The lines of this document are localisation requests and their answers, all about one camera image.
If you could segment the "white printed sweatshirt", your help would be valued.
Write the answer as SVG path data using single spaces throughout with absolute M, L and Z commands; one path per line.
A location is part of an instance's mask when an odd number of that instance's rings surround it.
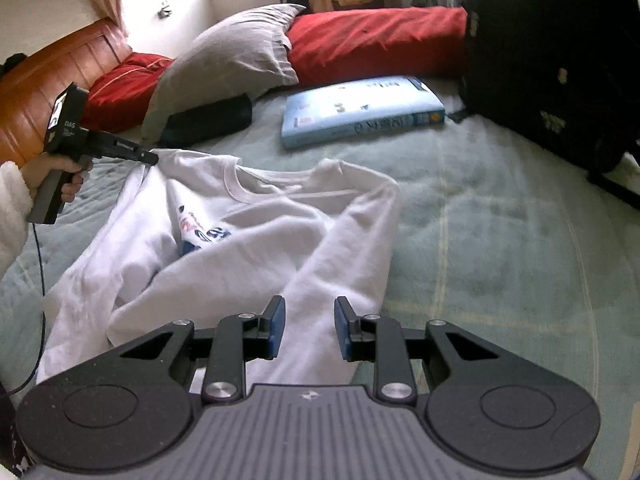
M 130 172 L 106 225 L 47 293 L 37 377 L 167 323 L 209 328 L 279 295 L 278 356 L 250 362 L 248 382 L 346 384 L 356 367 L 341 356 L 334 300 L 381 309 L 399 209 L 395 180 L 342 160 L 268 171 L 160 151 L 157 165 Z

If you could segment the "wooden headboard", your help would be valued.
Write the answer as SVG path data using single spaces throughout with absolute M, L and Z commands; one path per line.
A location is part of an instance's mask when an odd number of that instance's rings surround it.
M 104 18 L 18 64 L 1 79 L 1 159 L 22 166 L 37 156 L 56 97 L 72 82 L 91 88 L 130 54 L 124 33 Z

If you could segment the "red pillow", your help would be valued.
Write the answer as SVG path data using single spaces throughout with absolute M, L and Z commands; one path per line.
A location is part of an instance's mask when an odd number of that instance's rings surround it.
M 80 124 L 114 134 L 140 126 L 157 83 L 172 62 L 158 54 L 131 53 L 93 84 Z

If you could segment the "black folded cloth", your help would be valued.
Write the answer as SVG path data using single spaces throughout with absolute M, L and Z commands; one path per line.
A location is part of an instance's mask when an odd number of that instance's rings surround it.
M 171 115 L 156 146 L 188 148 L 241 131 L 249 127 L 252 121 L 252 101 L 242 94 Z

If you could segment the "green quilted bed cover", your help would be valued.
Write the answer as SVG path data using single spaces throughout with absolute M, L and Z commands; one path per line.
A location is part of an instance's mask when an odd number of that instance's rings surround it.
M 283 110 L 266 96 L 250 128 L 203 151 L 262 169 L 338 158 L 394 178 L 385 309 L 407 326 L 443 318 L 579 382 L 602 413 L 589 470 L 638 474 L 638 211 L 484 118 L 288 152 Z

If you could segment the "grey pillow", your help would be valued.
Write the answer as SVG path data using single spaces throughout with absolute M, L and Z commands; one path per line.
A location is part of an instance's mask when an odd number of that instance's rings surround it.
M 286 33 L 303 10 L 295 3 L 268 4 L 233 14 L 197 36 L 160 76 L 142 122 L 142 140 L 157 141 L 173 114 L 243 94 L 254 100 L 298 84 Z

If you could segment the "light blue book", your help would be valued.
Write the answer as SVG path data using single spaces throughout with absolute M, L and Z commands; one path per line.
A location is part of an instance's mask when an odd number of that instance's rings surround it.
M 388 76 L 330 84 L 286 99 L 281 141 L 302 148 L 335 140 L 440 125 L 445 107 L 419 78 Z

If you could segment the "red blanket roll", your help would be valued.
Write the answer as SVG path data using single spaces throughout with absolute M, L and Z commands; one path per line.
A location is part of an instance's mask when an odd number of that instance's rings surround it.
M 464 65 L 462 8 L 332 11 L 296 18 L 288 59 L 303 87 L 381 76 L 454 78 Z

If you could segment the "black backpack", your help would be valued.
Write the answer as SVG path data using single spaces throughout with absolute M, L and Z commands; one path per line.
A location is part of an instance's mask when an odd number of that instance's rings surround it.
M 639 203 L 639 0 L 465 0 L 463 116 Z

